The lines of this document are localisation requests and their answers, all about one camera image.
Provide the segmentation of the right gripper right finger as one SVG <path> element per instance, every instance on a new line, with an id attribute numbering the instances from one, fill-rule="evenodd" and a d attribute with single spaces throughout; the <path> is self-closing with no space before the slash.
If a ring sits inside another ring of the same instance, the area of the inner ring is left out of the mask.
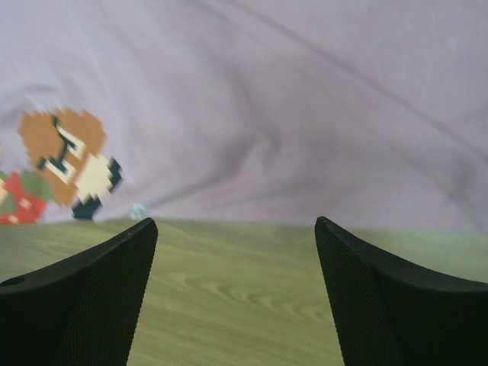
<path id="1" fill-rule="evenodd" d="M 316 248 L 346 365 L 485 365 L 487 285 L 422 267 L 325 217 Z"/>

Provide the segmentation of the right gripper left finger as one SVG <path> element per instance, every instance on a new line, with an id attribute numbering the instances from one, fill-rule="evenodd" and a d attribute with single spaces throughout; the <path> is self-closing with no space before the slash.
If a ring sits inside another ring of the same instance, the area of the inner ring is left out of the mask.
<path id="1" fill-rule="evenodd" d="M 156 251 L 150 218 L 1 283 L 3 365 L 126 365 Z"/>

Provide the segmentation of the pink t shirt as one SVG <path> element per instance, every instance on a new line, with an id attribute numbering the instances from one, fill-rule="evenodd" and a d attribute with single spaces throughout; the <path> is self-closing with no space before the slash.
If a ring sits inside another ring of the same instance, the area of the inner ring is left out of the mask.
<path id="1" fill-rule="evenodd" d="M 485 1 L 3 1 L 4 210 L 487 229 Z"/>

